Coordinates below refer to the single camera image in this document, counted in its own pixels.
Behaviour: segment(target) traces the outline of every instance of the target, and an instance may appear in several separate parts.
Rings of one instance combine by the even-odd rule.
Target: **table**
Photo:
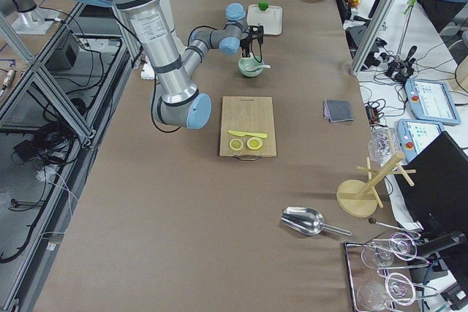
[[[404,22],[406,16],[403,15],[404,10],[407,8],[407,2],[409,0],[396,0],[393,4],[388,16],[385,20],[385,30],[380,31],[378,37],[385,40],[388,45],[385,47],[389,51],[394,53],[397,51],[401,33],[403,32]],[[374,0],[363,0],[359,6],[359,15],[366,18],[369,10],[372,7]],[[352,21],[347,21],[345,26],[352,25]],[[418,50],[414,57],[417,59],[417,66],[420,69],[416,69],[415,75],[419,79],[424,80],[444,80],[450,83],[453,80],[453,73],[456,70],[456,62],[453,60],[452,55],[448,51],[446,45],[443,43],[440,35],[437,33],[431,22],[427,18],[422,6],[416,3],[411,19],[409,21],[407,35],[404,40],[404,44],[401,51],[401,57],[405,58],[408,50],[411,46],[417,45]],[[436,67],[435,69],[425,69],[426,67]],[[376,69],[370,69],[367,72],[361,71],[358,74],[362,89],[363,101],[375,101],[377,99],[385,99],[389,106],[403,107],[403,104],[398,100],[398,96],[395,91],[395,87],[400,85],[378,85],[372,83],[374,76],[377,75],[381,83],[391,83],[390,79],[387,79],[382,71],[385,69],[385,65]],[[455,103],[467,102],[467,98],[460,94],[452,94]],[[461,146],[468,146],[468,109],[466,107],[457,107],[462,123],[458,126],[444,126],[445,130],[453,137],[453,139]],[[407,108],[404,113],[400,110],[385,109],[385,113],[388,116],[383,121],[384,124],[396,128],[396,124],[401,118],[414,118],[410,109]],[[415,224],[406,209],[403,197],[399,190],[398,185],[393,176],[388,177],[393,185],[393,193],[390,195],[392,202],[393,213],[397,221],[404,227],[411,229],[415,228]],[[430,285],[437,289],[443,290],[449,287],[454,282],[453,276],[449,273],[448,276],[434,279]],[[443,299],[433,297],[428,299],[428,303],[431,309],[438,309],[444,304]]]
[[[220,27],[232,2],[171,0],[178,35]],[[130,77],[35,311],[349,311],[345,237],[304,237],[280,224],[289,205],[320,210],[367,241],[382,231],[336,201],[368,153],[369,125],[334,0],[265,0],[283,8],[266,37],[272,69],[246,79],[236,56],[208,53],[195,71],[214,104],[208,125],[161,134],[153,83]],[[272,96],[278,156],[217,156],[223,96]],[[355,120],[329,123],[324,99]],[[389,204],[376,217],[393,220]]]

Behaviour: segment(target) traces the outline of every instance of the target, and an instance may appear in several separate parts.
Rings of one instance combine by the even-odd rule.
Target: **yellow knife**
[[[251,132],[240,132],[240,131],[233,131],[233,130],[228,130],[227,133],[235,135],[236,137],[245,137],[246,135],[250,137],[259,137],[259,138],[268,138],[268,134],[266,133],[251,133]]]

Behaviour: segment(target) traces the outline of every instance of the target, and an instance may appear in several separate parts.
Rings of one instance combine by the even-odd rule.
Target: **spoon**
[[[270,69],[270,65],[258,65],[258,66],[245,66],[244,69],[247,72],[257,71],[258,69]]]
[[[297,208],[289,206],[283,211],[281,218],[283,224],[298,232],[312,236],[319,234],[322,230],[335,232],[348,237],[352,236],[349,230],[325,224],[325,219],[320,211],[314,208]]]

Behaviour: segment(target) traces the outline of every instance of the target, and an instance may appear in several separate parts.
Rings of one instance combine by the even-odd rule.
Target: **lemon slice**
[[[229,141],[229,147],[234,151],[239,151],[244,146],[244,143],[240,139],[231,139]]]
[[[252,137],[247,140],[247,148],[250,150],[258,150],[263,146],[263,140],[259,137]]]

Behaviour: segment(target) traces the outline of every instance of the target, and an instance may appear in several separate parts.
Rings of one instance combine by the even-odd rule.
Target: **green bowl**
[[[239,62],[238,62],[238,66],[239,66],[240,71],[242,72],[242,75],[244,75],[246,77],[256,77],[260,73],[262,73],[263,68],[256,69],[256,70],[251,71],[251,72],[245,70],[245,68],[248,67],[248,66],[256,67],[256,66],[259,66],[259,65],[263,65],[263,61],[258,62],[257,60],[255,60],[253,56],[250,56],[249,58],[240,58]]]

